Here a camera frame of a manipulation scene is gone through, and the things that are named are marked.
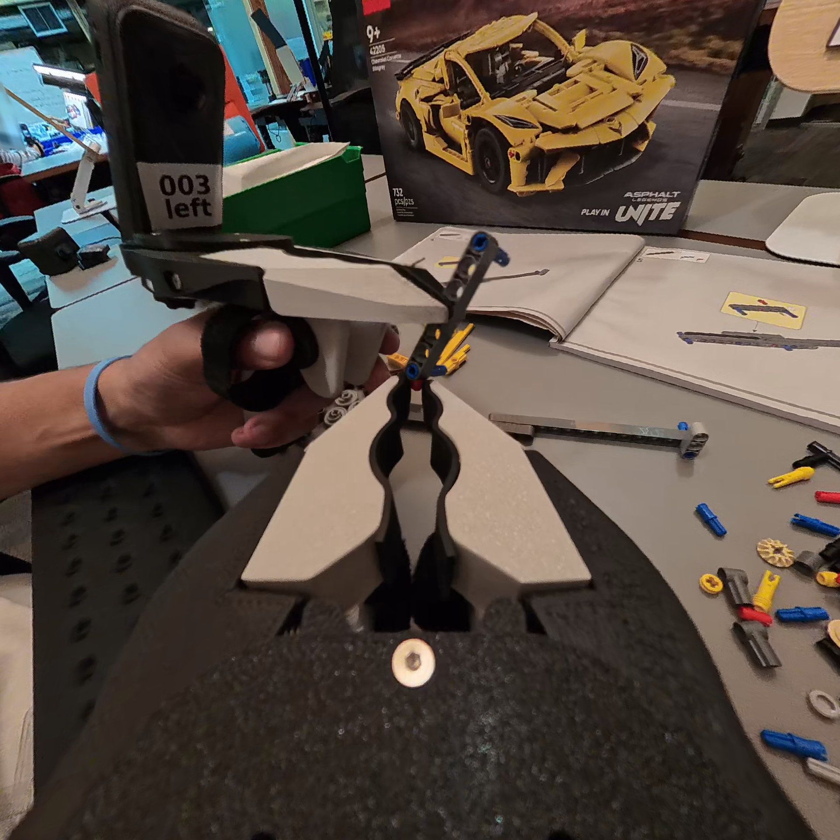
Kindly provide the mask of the person's white shirt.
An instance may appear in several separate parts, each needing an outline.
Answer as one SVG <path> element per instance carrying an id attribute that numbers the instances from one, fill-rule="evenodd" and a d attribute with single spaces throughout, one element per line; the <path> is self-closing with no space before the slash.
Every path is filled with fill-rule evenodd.
<path id="1" fill-rule="evenodd" d="M 32 577 L 1 582 L 1 838 L 34 800 L 34 642 Z"/>

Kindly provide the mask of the person's left hand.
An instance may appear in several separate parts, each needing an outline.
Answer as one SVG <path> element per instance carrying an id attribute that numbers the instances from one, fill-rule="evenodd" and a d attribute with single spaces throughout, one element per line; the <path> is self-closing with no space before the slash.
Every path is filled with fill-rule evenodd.
<path id="1" fill-rule="evenodd" d="M 243 410 L 206 384 L 201 338 L 213 310 L 177 323 L 99 381 L 104 418 L 135 452 L 278 448 L 309 434 L 331 403 L 306 385 L 261 413 Z"/>

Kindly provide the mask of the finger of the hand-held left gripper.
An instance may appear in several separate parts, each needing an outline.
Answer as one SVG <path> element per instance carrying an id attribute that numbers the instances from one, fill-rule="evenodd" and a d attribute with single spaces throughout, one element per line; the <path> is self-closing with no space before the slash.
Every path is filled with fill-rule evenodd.
<path id="1" fill-rule="evenodd" d="M 450 316 L 442 284 L 426 269 L 317 248 L 228 249 L 203 260 L 261 270 L 270 309 L 302 319 L 441 323 Z"/>

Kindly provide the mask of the dark grey lego beam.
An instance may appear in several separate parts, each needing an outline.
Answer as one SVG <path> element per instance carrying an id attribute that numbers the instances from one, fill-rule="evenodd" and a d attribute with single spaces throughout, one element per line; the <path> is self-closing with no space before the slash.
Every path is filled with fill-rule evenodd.
<path id="1" fill-rule="evenodd" d="M 421 333 L 410 362 L 404 370 L 408 383 L 420 379 L 425 382 L 433 375 L 438 359 L 449 341 L 465 318 L 471 299 L 493 264 L 507 266 L 510 262 L 508 253 L 499 246 L 493 235 L 485 232 L 473 234 L 467 248 L 458 259 L 453 276 L 444 285 L 444 305 L 446 317 L 440 322 L 430 322 Z"/>

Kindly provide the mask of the wooden document stand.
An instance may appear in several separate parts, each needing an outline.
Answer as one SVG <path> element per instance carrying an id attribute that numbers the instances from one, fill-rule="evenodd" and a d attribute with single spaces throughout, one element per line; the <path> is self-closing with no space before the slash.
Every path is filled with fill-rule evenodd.
<path id="1" fill-rule="evenodd" d="M 110 205 L 102 199 L 92 199 L 88 197 L 88 190 L 92 174 L 95 166 L 105 156 L 106 152 L 99 142 L 95 140 L 83 140 L 77 137 L 66 125 L 69 125 L 66 120 L 59 120 L 39 111 L 35 106 L 19 97 L 16 93 L 3 87 L 3 92 L 7 98 L 16 102 L 26 110 L 32 112 L 36 117 L 46 122 L 51 128 L 58 133 L 67 137 L 72 143 L 82 148 L 83 154 L 78 162 L 77 175 L 74 181 L 73 189 L 70 194 L 70 204 L 73 213 L 77 218 L 87 218 L 94 214 L 103 214 L 109 210 Z"/>
<path id="2" fill-rule="evenodd" d="M 773 20 L 769 60 L 786 88 L 809 94 L 839 92 L 839 2 L 783 1 Z M 810 195 L 767 237 L 783 259 L 839 267 L 839 191 Z"/>

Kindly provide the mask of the group of yellow lego pieces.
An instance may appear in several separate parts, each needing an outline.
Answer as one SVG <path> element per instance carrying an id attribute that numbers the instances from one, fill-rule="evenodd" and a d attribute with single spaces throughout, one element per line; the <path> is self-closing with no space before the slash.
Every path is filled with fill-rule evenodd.
<path id="1" fill-rule="evenodd" d="M 466 363 L 470 350 L 468 337 L 474 327 L 475 324 L 469 322 L 464 328 L 454 332 L 438 359 L 434 376 L 450 376 Z M 392 353 L 385 357 L 387 369 L 392 374 L 403 372 L 409 362 L 410 357 L 401 353 Z"/>

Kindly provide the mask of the black device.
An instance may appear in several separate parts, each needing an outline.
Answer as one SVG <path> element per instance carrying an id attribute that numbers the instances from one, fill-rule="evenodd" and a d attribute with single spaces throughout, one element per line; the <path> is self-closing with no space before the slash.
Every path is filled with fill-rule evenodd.
<path id="1" fill-rule="evenodd" d="M 75 269 L 90 270 L 107 264 L 113 258 L 110 245 L 79 246 L 63 227 L 23 238 L 18 242 L 17 250 L 48 277 L 64 275 Z"/>

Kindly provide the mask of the long grey lego beam assembly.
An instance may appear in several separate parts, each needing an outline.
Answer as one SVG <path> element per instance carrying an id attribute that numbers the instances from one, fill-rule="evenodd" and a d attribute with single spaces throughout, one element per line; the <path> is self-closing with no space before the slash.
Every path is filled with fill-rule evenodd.
<path id="1" fill-rule="evenodd" d="M 680 423 L 677 427 L 656 427 L 504 413 L 491 413 L 488 419 L 502 431 L 528 444 L 537 437 L 590 440 L 600 443 L 674 449 L 679 457 L 686 460 L 695 459 L 705 448 L 709 439 L 709 434 L 701 423 Z"/>

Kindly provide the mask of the green plastic bin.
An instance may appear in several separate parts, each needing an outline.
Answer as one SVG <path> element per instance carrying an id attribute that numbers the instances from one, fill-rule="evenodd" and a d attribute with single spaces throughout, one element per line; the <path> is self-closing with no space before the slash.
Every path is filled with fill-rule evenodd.
<path id="1" fill-rule="evenodd" d="M 228 234 L 280 235 L 331 248 L 371 229 L 360 147 L 338 158 L 224 197 Z"/>

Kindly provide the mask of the lego set box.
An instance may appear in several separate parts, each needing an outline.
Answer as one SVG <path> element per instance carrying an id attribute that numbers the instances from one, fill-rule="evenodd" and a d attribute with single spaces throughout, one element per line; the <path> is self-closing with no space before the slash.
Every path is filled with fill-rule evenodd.
<path id="1" fill-rule="evenodd" d="M 358 2 L 399 222 L 676 235 L 764 2 Z"/>

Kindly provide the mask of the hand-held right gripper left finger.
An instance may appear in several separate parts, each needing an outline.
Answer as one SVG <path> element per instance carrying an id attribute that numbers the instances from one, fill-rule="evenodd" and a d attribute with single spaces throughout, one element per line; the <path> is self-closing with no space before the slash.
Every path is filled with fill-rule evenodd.
<path id="1" fill-rule="evenodd" d="M 411 622 L 411 566 L 391 485 L 411 403 L 392 377 L 311 443 L 240 580 L 258 592 L 367 607 L 376 631 Z"/>

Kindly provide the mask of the blue wristband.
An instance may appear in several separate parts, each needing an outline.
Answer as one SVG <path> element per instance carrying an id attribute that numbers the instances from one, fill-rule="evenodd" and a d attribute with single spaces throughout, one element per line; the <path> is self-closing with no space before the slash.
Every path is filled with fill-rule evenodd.
<path id="1" fill-rule="evenodd" d="M 113 364 L 128 359 L 127 355 L 113 356 L 94 364 L 85 380 L 83 386 L 82 400 L 87 420 L 98 438 L 110 448 L 120 452 L 121 455 L 130 456 L 138 453 L 120 443 L 113 436 L 110 427 L 105 421 L 103 403 L 99 391 L 99 381 L 102 374 Z"/>

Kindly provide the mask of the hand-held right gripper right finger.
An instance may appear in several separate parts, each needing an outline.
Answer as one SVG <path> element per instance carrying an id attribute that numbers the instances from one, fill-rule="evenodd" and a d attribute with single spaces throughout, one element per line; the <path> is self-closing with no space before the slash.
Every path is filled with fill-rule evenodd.
<path id="1" fill-rule="evenodd" d="M 592 575 L 525 448 L 436 381 L 423 398 L 454 452 L 440 511 L 455 549 L 453 585 L 474 608 L 586 587 Z"/>

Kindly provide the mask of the open instruction booklet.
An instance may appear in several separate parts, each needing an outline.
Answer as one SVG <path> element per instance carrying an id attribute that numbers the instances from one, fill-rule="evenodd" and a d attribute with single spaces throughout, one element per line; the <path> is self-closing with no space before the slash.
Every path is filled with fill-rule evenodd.
<path id="1" fill-rule="evenodd" d="M 565 352 L 837 434 L 838 269 L 646 246 L 629 234 L 502 233 L 469 304 Z"/>

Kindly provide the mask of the pile of mixed lego pins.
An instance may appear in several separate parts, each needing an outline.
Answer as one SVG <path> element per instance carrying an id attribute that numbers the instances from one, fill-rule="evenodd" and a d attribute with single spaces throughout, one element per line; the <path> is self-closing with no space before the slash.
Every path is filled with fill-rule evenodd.
<path id="1" fill-rule="evenodd" d="M 772 488 L 781 489 L 809 480 L 818 466 L 838 470 L 837 452 L 816 441 L 806 449 L 808 454 L 794 461 L 790 471 L 768 480 Z M 782 665 L 770 638 L 772 627 L 813 627 L 822 633 L 813 643 L 814 650 L 838 675 L 838 618 L 819 605 L 774 607 L 774 598 L 785 580 L 780 574 L 783 570 L 794 571 L 817 585 L 838 592 L 838 526 L 799 512 L 791 518 L 791 525 L 829 538 L 829 542 L 817 552 L 795 553 L 780 540 L 762 539 L 757 543 L 756 553 L 766 568 L 755 586 L 751 587 L 745 570 L 732 567 L 720 567 L 715 574 L 703 574 L 699 585 L 709 595 L 726 594 L 736 616 L 731 625 L 732 633 L 760 669 L 774 670 Z M 812 714 L 838 725 L 838 688 L 808 689 L 804 697 Z M 805 772 L 838 791 L 838 755 L 836 762 L 833 761 L 823 741 L 771 728 L 762 729 L 759 737 L 766 748 L 797 758 Z"/>

